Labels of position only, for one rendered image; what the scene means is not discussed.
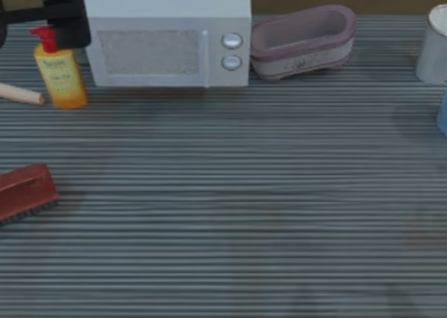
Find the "silver knob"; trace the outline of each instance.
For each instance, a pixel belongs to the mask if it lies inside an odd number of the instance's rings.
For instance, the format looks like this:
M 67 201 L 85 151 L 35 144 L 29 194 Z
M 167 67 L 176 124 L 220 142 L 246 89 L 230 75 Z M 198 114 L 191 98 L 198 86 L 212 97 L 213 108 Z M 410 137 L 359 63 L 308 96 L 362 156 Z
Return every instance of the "silver knob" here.
M 242 60 L 238 56 L 228 56 L 222 59 L 222 66 L 229 71 L 236 71 L 242 65 Z
M 222 45 L 227 49 L 238 49 L 243 42 L 244 39 L 239 34 L 228 34 L 222 38 Z

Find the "white microwave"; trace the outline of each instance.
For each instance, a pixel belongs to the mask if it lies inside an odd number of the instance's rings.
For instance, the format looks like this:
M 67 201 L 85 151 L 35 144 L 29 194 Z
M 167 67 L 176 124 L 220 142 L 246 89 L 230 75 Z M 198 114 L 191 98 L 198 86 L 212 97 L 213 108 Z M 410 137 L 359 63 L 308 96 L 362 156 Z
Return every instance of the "white microwave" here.
M 85 0 L 100 87 L 244 87 L 251 0 Z

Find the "striped tablecloth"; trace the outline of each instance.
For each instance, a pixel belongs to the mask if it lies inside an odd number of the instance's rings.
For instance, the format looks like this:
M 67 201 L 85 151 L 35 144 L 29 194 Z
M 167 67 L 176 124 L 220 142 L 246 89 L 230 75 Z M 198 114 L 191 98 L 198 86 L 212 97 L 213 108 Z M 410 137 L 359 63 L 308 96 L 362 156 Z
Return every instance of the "striped tablecloth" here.
M 44 91 L 29 27 L 0 82 Z M 246 89 L 0 101 L 0 171 L 47 163 L 58 208 L 0 229 L 2 317 L 443 317 L 441 87 L 421 17 L 362 17 L 339 71 Z

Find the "yellow bottle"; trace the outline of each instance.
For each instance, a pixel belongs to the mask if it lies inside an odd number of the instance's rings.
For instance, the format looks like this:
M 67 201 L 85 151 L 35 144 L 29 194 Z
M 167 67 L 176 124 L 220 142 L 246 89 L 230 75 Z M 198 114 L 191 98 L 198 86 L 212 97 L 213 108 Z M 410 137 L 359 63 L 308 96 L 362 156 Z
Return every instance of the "yellow bottle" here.
M 34 58 L 53 105 L 64 110 L 86 106 L 87 92 L 75 51 L 58 50 L 52 28 L 37 28 L 31 33 L 41 38 L 41 44 L 34 50 Z

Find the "black object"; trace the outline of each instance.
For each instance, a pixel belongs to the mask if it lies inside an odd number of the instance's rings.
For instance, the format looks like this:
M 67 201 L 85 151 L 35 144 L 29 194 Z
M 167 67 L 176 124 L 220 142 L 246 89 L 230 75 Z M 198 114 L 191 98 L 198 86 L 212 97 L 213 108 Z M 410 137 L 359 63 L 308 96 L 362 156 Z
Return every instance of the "black object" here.
M 8 24 L 47 20 L 54 29 L 59 49 L 85 48 L 91 43 L 84 0 L 43 0 L 43 7 L 5 11 L 0 0 L 0 48 Z

